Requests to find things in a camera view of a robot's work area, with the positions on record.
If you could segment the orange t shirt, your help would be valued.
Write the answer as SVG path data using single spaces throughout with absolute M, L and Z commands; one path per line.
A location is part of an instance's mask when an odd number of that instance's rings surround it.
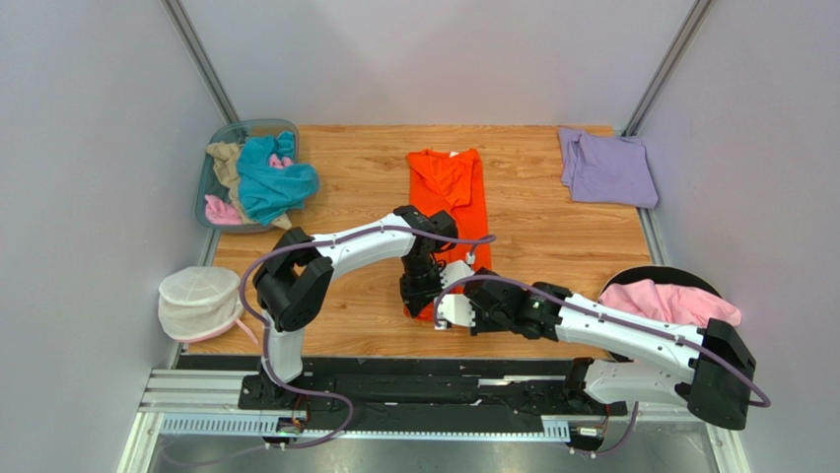
M 477 150 L 423 150 L 407 154 L 406 161 L 411 205 L 428 217 L 447 212 L 462 239 L 489 234 L 483 165 Z

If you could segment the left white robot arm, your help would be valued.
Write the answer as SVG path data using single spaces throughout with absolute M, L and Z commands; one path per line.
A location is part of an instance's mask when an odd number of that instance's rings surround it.
M 349 231 L 309 235 L 287 231 L 274 248 L 252 262 L 239 285 L 244 311 L 262 325 L 259 378 L 276 397 L 309 396 L 293 386 L 303 372 L 306 327 L 321 312 L 330 285 L 374 263 L 398 259 L 399 296 L 405 312 L 416 318 L 430 311 L 443 290 L 441 254 L 460 244 L 453 217 L 440 211 L 426 216 L 408 205 Z

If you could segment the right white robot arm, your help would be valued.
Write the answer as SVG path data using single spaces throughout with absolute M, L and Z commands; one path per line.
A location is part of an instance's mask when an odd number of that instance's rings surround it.
M 527 285 L 486 269 L 458 281 L 471 332 L 506 331 L 528 340 L 597 346 L 621 362 L 585 362 L 569 375 L 575 390 L 600 404 L 653 402 L 684 407 L 722 429 L 742 431 L 752 407 L 769 398 L 754 383 L 755 358 L 736 329 L 652 320 L 589 300 L 564 287 Z

